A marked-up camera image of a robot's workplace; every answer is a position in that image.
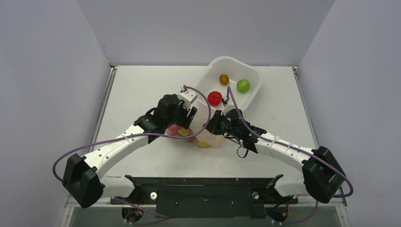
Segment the clear plastic bag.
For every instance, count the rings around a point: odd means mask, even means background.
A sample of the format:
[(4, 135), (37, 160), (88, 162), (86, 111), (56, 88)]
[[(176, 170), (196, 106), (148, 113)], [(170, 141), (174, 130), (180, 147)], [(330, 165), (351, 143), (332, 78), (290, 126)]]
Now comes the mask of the clear plastic bag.
[[(185, 129), (176, 124), (170, 126), (166, 130), (166, 134), (174, 137), (186, 137), (191, 136), (196, 133), (200, 128), (195, 128), (193, 131), (191, 128)], [(202, 131), (195, 137), (191, 137), (189, 139), (180, 140), (181, 142), (186, 141), (189, 144), (196, 144), (200, 148), (211, 148), (211, 147), (219, 147), (224, 142), (224, 137), (222, 135), (213, 135), (207, 130)]]

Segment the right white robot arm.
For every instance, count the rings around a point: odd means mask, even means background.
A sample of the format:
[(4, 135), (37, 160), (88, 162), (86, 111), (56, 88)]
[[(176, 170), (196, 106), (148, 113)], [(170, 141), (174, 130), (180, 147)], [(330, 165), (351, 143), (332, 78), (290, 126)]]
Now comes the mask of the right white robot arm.
[(321, 203), (329, 203), (337, 197), (345, 173), (328, 148), (294, 145), (244, 121), (240, 114), (241, 111), (236, 109), (226, 114), (217, 110), (207, 124), (207, 130), (235, 139), (246, 150), (270, 156), (301, 172), (299, 176), (278, 177), (266, 190), (271, 201), (278, 202), (292, 195), (309, 195)]

